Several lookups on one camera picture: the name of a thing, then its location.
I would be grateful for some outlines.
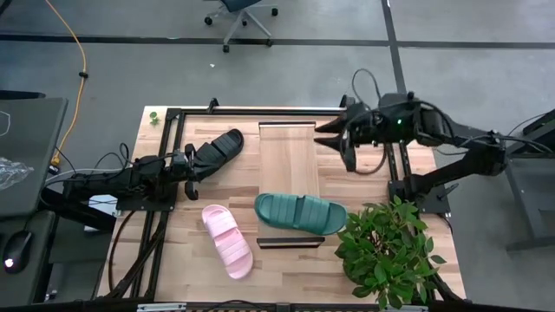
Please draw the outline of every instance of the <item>potted plant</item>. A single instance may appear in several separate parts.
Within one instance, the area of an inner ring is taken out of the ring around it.
[[[438,270],[428,259],[438,264],[446,261],[429,256],[434,240],[422,233],[427,226],[416,217],[418,209],[398,197],[388,205],[364,206],[363,211],[350,213],[346,229],[337,233],[342,243],[336,255],[343,259],[347,277],[357,284],[353,295],[378,294],[380,309],[387,304],[399,309],[411,303],[414,295],[426,302],[427,290],[435,289],[426,276]]]

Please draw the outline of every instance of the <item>yellow extension cord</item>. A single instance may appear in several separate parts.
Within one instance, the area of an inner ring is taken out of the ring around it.
[[[71,130],[73,130],[73,127],[75,126],[75,122],[77,121],[77,115],[79,114],[79,106],[81,105],[81,97],[82,97],[82,93],[83,93],[83,88],[85,86],[85,80],[87,79],[87,57],[85,56],[85,50],[83,50],[83,46],[79,42],[79,39],[77,39],[77,36],[75,35],[75,33],[73,32],[71,27],[69,27],[69,25],[66,23],[66,21],[63,19],[63,17],[60,15],[60,13],[58,13],[58,11],[54,7],[54,5],[52,5],[52,3],[50,3],[49,0],[44,0],[44,1],[46,1],[46,4],[54,11],[54,13],[58,16],[58,18],[60,18],[60,21],[62,21],[62,23],[66,26],[69,33],[71,33],[75,42],[79,46],[79,50],[81,51],[81,56],[82,56],[82,59],[83,59],[83,71],[82,71],[82,73],[80,73],[81,85],[79,86],[79,91],[77,92],[77,102],[75,103],[75,113],[73,115],[73,120],[71,121],[71,125],[69,125],[68,131],[66,131],[66,133],[63,135],[62,142],[60,143],[59,149],[62,150],[63,145],[66,142],[66,139],[68,138],[69,133],[71,132]],[[52,157],[52,160],[50,161],[50,164],[53,165],[53,166],[58,166],[60,164],[60,152],[59,151],[56,150],[56,152],[54,153],[54,157]]]

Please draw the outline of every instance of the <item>concrete floor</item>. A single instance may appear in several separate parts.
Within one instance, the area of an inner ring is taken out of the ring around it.
[[[80,35],[221,38],[231,23],[217,20],[206,27],[204,14],[217,4],[200,0],[52,3]],[[548,0],[388,3],[398,40],[555,41],[555,3]],[[278,17],[255,13],[277,39],[389,38],[380,0],[282,0],[279,6]],[[0,16],[0,34],[66,35],[66,30],[42,0],[18,0]],[[249,26],[238,37],[261,35]],[[345,90],[351,92],[352,73],[362,67],[376,74],[382,92],[396,91],[400,77],[394,75],[389,47],[354,45],[236,45],[225,55],[213,44],[84,44],[90,79],[64,152],[76,167],[91,167],[120,142],[133,146],[146,105],[206,105],[217,97],[233,106],[336,107]],[[554,49],[400,49],[399,54],[407,89],[460,123],[506,133],[553,109]],[[74,43],[0,41],[1,89],[40,91],[75,105],[81,66]],[[373,96],[363,79],[359,83],[365,98]],[[69,108],[63,130],[73,112]],[[438,166],[456,159],[435,156]],[[459,182],[449,203],[467,297],[553,310],[555,249],[505,251],[528,235],[505,175]]]

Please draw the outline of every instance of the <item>office chair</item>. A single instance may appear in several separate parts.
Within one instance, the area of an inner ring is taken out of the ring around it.
[[[235,31],[239,26],[239,23],[242,23],[243,26],[247,25],[247,18],[250,18],[251,21],[255,23],[255,25],[262,30],[267,36],[268,39],[266,40],[266,46],[271,47],[274,43],[271,39],[271,33],[264,27],[264,25],[256,18],[254,15],[249,12],[247,8],[261,8],[261,7],[272,7],[271,15],[277,16],[278,15],[278,8],[272,4],[257,4],[255,3],[260,2],[261,0],[220,0],[222,5],[213,13],[209,13],[205,17],[205,24],[210,26],[212,25],[212,18],[213,17],[220,17],[225,16],[227,14],[234,14],[237,16],[235,22],[233,22],[232,27],[227,32],[227,35],[224,38],[224,53],[229,53],[229,45],[227,44],[229,40],[232,38]]]

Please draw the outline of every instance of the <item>pink slide sandal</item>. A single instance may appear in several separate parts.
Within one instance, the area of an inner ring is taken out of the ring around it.
[[[245,277],[252,269],[251,248],[237,227],[232,213],[221,205],[202,210],[202,221],[224,261],[227,274],[234,279]]]

